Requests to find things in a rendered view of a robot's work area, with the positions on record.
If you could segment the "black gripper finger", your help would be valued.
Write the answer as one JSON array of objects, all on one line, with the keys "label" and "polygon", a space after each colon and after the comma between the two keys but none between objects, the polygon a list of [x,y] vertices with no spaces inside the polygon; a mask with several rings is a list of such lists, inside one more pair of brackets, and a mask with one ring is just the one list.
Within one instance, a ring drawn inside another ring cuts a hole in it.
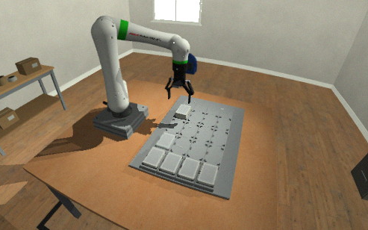
[{"label": "black gripper finger", "polygon": [[172,88],[172,86],[171,87],[168,87],[169,86],[169,84],[171,83],[171,81],[173,80],[173,77],[171,76],[170,78],[169,78],[169,82],[167,83],[167,85],[166,85],[166,87],[165,87],[165,90],[168,92],[168,99],[170,99],[171,97],[170,97],[170,89]]},{"label": "black gripper finger", "polygon": [[187,91],[187,93],[189,94],[189,97],[188,97],[188,104],[190,103],[190,98],[191,98],[191,96],[194,94],[194,91],[193,91],[193,88],[192,88],[192,86],[191,86],[191,83],[190,83],[190,80],[189,81],[187,81],[187,80],[185,80],[186,82],[187,82],[187,85],[188,85],[188,87],[187,87],[187,85],[184,83],[184,84],[182,84],[182,87]]}]

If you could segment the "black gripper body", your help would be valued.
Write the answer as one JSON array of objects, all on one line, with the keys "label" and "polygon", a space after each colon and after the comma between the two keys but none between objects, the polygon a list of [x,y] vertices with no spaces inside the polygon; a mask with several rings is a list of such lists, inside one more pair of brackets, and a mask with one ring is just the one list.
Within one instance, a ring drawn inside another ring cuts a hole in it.
[{"label": "black gripper body", "polygon": [[[186,81],[186,72],[174,72],[174,79],[181,80],[181,82],[184,84]],[[174,80],[173,79],[173,80]]]}]

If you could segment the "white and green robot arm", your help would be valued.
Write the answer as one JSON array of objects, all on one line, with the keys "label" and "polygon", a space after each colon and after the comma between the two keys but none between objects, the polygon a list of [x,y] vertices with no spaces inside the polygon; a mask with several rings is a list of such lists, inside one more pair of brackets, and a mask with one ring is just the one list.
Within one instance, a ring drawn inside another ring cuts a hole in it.
[{"label": "white and green robot arm", "polygon": [[124,118],[132,113],[127,85],[122,80],[119,66],[117,40],[148,43],[169,49],[172,51],[172,70],[187,71],[190,44],[177,34],[152,30],[111,16],[100,16],[92,25],[91,35],[105,80],[107,102],[103,101],[103,104],[108,106],[107,111],[112,112],[116,118]]}]

